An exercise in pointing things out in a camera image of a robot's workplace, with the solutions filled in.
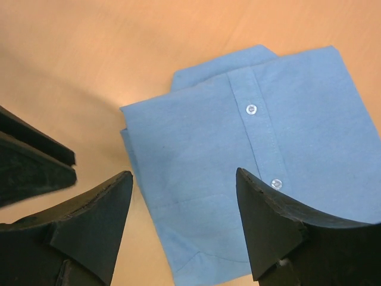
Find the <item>wooden table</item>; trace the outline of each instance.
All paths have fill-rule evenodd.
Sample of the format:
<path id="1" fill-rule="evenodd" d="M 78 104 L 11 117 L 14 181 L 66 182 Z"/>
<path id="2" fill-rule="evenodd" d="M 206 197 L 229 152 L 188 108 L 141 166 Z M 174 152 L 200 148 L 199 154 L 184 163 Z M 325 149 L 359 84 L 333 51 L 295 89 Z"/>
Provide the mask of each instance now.
<path id="1" fill-rule="evenodd" d="M 379 0 L 0 1 L 0 104 L 73 149 L 79 179 L 1 209 L 0 221 L 130 169 L 120 106 L 167 92 L 178 69 L 258 43 L 279 55 L 337 47 L 380 130 L 380 15 Z M 173 285 L 137 186 L 114 272 L 119 285 Z"/>

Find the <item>folded clothing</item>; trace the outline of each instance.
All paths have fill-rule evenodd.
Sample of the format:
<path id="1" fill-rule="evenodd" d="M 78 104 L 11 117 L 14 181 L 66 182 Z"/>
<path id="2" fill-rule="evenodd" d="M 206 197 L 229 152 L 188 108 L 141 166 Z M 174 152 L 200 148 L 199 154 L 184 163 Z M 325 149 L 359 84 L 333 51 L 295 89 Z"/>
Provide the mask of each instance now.
<path id="1" fill-rule="evenodd" d="M 315 209 L 380 221 L 381 143 L 333 47 L 223 70 L 121 110 L 176 285 L 250 273 L 237 167 Z"/>

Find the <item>shirt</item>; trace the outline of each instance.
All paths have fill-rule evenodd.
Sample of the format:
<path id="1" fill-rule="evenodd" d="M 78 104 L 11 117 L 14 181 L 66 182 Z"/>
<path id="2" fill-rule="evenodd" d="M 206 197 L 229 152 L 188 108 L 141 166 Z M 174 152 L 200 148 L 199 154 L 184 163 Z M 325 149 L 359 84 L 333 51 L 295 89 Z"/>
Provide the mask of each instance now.
<path id="1" fill-rule="evenodd" d="M 121 110 L 177 285 L 250 273 L 237 167 L 331 215 L 380 220 L 379 136 L 333 47 L 223 71 Z"/>

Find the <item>light blue fabric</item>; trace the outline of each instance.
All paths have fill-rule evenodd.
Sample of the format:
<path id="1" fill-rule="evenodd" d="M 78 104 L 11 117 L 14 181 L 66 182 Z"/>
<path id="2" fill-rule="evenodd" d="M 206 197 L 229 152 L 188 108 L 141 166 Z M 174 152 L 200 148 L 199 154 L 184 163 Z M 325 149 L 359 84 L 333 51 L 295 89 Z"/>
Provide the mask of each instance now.
<path id="1" fill-rule="evenodd" d="M 121 108 L 129 127 L 122 135 L 177 285 L 250 273 L 237 167 L 269 185 L 280 179 L 281 192 L 321 211 L 381 221 L 380 139 L 337 50 L 222 72 Z"/>

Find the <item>white button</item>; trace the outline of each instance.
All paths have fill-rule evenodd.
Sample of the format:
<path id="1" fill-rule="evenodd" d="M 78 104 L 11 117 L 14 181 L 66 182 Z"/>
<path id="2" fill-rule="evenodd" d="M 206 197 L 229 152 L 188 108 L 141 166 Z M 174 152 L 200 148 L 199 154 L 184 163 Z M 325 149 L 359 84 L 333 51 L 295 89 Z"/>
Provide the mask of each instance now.
<path id="1" fill-rule="evenodd" d="M 255 113 L 257 113 L 257 106 L 253 104 L 248 105 L 246 108 L 246 112 L 250 115 L 254 115 Z"/>
<path id="2" fill-rule="evenodd" d="M 282 181 L 280 179 L 273 179 L 271 186 L 278 191 L 282 187 Z"/>

